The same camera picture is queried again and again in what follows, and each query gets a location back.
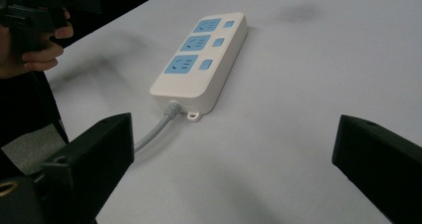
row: electrical outlet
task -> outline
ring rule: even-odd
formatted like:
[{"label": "electrical outlet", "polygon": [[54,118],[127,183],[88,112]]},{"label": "electrical outlet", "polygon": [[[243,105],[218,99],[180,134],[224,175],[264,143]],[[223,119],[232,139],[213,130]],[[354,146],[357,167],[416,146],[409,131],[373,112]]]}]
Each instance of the electrical outlet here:
[{"label": "electrical outlet", "polygon": [[189,51],[201,51],[204,49],[205,44],[207,44],[208,40],[210,39],[210,35],[203,35],[203,36],[190,36],[187,38],[186,42],[181,47],[181,52],[189,52]]},{"label": "electrical outlet", "polygon": [[211,112],[248,33],[241,12],[198,21],[149,89],[159,105],[180,104],[190,121]]},{"label": "electrical outlet", "polygon": [[201,20],[193,30],[193,33],[213,32],[217,28],[220,21],[221,18]]},{"label": "electrical outlet", "polygon": [[198,55],[175,56],[164,71],[165,74],[187,74],[195,64]]}]

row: black device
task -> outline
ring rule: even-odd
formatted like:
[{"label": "black device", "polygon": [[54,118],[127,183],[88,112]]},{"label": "black device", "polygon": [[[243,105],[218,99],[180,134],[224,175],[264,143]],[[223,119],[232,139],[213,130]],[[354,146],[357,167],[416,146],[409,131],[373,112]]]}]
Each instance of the black device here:
[{"label": "black device", "polygon": [[100,0],[0,0],[0,24],[10,28],[21,52],[38,51],[38,34],[67,26],[64,7],[102,12]]},{"label": "black device", "polygon": [[0,223],[94,224],[133,160],[131,114],[104,118],[45,160],[38,179],[0,180]]},{"label": "black device", "polygon": [[342,115],[332,163],[392,223],[422,223],[422,147],[377,123]]}]

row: person's arm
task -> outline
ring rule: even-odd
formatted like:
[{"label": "person's arm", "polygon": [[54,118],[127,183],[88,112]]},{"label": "person's arm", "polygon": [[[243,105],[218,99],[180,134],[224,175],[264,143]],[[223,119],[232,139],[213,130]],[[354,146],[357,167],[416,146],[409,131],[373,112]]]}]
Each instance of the person's arm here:
[{"label": "person's arm", "polygon": [[[65,10],[66,19],[70,14]],[[0,25],[0,79],[13,78],[31,71],[47,71],[58,64],[57,57],[64,53],[64,48],[50,40],[70,38],[74,35],[72,24],[58,28],[54,33],[40,34],[43,50],[19,54],[13,44],[9,28]]]}]

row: blue outlet panel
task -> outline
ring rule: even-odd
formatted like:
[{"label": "blue outlet panel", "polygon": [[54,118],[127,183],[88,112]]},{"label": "blue outlet panel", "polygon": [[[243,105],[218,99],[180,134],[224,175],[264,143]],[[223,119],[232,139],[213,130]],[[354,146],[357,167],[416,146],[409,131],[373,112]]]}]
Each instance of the blue outlet panel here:
[{"label": "blue outlet panel", "polygon": [[195,64],[198,55],[175,56],[165,69],[165,74],[187,74]]},{"label": "blue outlet panel", "polygon": [[204,49],[211,35],[190,36],[180,49],[181,52],[201,51]]},{"label": "blue outlet panel", "polygon": [[202,20],[193,30],[193,33],[213,32],[217,28],[220,21],[221,18]]}]

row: power switch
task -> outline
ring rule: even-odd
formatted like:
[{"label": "power switch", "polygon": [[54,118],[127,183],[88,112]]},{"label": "power switch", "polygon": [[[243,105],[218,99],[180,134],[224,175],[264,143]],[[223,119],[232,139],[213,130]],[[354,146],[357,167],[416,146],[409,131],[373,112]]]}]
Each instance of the power switch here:
[{"label": "power switch", "polygon": [[235,21],[227,21],[225,24],[224,24],[224,28],[229,28],[229,27],[233,27],[233,24],[235,23]]},{"label": "power switch", "polygon": [[212,59],[206,59],[202,62],[201,66],[199,67],[199,70],[205,71],[208,70],[211,66]]},{"label": "power switch", "polygon": [[214,41],[214,44],[212,46],[213,47],[221,47],[221,45],[223,44],[223,42],[224,42],[224,38],[217,38]]}]

